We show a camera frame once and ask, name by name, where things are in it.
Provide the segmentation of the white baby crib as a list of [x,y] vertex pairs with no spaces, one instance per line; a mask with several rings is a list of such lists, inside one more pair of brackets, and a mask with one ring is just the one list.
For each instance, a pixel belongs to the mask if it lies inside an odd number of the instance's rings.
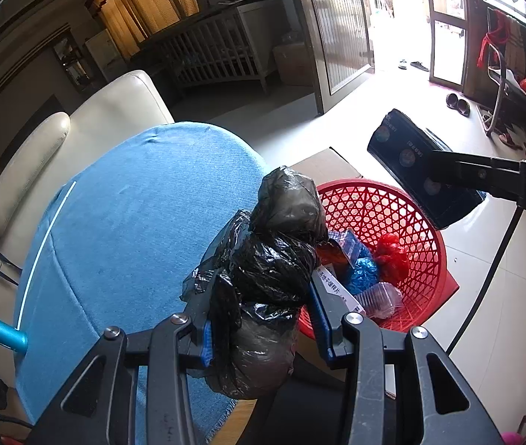
[[177,89],[252,80],[267,92],[277,71],[273,49],[289,30],[282,0],[236,0],[148,37],[131,64]]

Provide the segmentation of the white long medicine box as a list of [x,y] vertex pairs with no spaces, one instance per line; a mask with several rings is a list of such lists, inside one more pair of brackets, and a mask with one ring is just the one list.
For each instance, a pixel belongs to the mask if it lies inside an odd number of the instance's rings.
[[333,273],[325,266],[320,265],[313,275],[318,277],[325,291],[331,295],[337,296],[345,305],[349,312],[357,312],[366,315],[363,306],[353,297],[353,295],[337,280]]

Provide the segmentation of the blue foil packet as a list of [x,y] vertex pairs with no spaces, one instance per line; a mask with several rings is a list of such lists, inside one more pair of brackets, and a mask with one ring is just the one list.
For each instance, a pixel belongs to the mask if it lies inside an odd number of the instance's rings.
[[354,266],[359,258],[369,258],[371,256],[369,248],[351,229],[345,231],[329,230],[328,237],[340,246],[351,266]]

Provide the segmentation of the blue plastic bag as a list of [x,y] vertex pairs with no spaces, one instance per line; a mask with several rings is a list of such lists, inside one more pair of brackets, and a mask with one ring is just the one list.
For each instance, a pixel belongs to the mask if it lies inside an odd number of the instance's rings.
[[343,285],[345,289],[356,296],[371,288],[380,281],[380,271],[371,257],[359,257],[352,268],[345,271]]

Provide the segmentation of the cardboard box on floor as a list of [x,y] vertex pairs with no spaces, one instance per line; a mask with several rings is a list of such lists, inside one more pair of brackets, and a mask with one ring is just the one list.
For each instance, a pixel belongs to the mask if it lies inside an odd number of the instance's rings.
[[317,186],[336,181],[360,179],[362,174],[333,148],[318,152],[291,166],[311,178]]

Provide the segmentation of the dark blue product box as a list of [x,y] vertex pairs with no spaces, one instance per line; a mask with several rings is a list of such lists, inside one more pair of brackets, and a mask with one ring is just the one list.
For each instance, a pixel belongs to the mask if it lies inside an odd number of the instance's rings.
[[429,154],[450,148],[433,133],[392,109],[373,132],[367,151],[415,200],[433,226],[442,230],[462,220],[485,200],[482,191],[459,188],[431,177]]

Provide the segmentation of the red plastic bag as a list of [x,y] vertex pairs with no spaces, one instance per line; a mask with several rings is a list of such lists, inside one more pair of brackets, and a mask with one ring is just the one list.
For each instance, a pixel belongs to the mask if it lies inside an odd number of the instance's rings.
[[[378,271],[380,271],[379,282],[388,282],[394,286],[399,286],[408,278],[410,274],[408,251],[398,242],[397,234],[383,234],[376,245],[366,246],[371,252],[370,257],[376,262]],[[325,267],[331,268],[333,274],[343,285],[345,271],[352,266],[348,263],[340,246],[328,238],[327,241],[316,246],[316,252],[320,262]]]

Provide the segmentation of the red mesh trash basket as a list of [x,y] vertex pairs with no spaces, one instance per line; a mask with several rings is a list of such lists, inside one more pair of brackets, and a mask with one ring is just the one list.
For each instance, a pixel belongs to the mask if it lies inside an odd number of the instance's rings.
[[441,233],[400,189],[366,179],[318,187],[329,241],[313,277],[348,312],[408,332],[456,292]]

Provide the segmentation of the black plastic bag bundle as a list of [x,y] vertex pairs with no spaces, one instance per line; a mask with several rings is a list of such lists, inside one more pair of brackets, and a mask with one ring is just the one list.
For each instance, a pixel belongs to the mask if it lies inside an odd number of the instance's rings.
[[282,386],[293,370],[297,322],[328,238],[314,181],[288,167],[266,175],[251,211],[219,230],[182,284],[181,300],[208,303],[209,388],[253,400]]

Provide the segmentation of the clear plastic clamshell tray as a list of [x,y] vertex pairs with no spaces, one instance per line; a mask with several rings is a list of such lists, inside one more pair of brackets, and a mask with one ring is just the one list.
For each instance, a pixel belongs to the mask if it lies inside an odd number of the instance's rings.
[[403,307],[403,294],[388,282],[379,282],[354,297],[371,319],[389,319]]

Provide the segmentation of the blue tablecloth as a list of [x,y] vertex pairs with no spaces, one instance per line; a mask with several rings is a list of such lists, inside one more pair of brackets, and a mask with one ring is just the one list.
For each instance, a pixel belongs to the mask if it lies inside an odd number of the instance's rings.
[[24,412],[37,420],[108,326],[148,330],[183,309],[182,283],[267,167],[206,123],[155,126],[72,177],[46,208],[24,261],[14,359]]

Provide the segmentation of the cream leather sofa right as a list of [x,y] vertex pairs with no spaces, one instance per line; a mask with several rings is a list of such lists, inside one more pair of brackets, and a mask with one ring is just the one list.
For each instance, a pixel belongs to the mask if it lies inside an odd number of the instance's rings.
[[21,267],[55,194],[131,137],[173,122],[143,70],[106,85],[74,113],[54,113],[26,138],[0,173],[0,253]]

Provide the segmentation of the wooden door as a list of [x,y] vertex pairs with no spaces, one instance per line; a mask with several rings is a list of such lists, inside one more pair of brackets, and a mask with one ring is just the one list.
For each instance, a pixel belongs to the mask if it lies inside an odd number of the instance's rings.
[[368,0],[293,0],[321,115],[374,73]]

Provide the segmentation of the orange curtains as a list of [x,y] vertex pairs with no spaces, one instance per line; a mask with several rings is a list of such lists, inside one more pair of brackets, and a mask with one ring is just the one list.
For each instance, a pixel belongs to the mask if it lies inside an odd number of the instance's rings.
[[86,0],[91,15],[104,24],[125,60],[140,44],[175,23],[198,13],[199,0]]

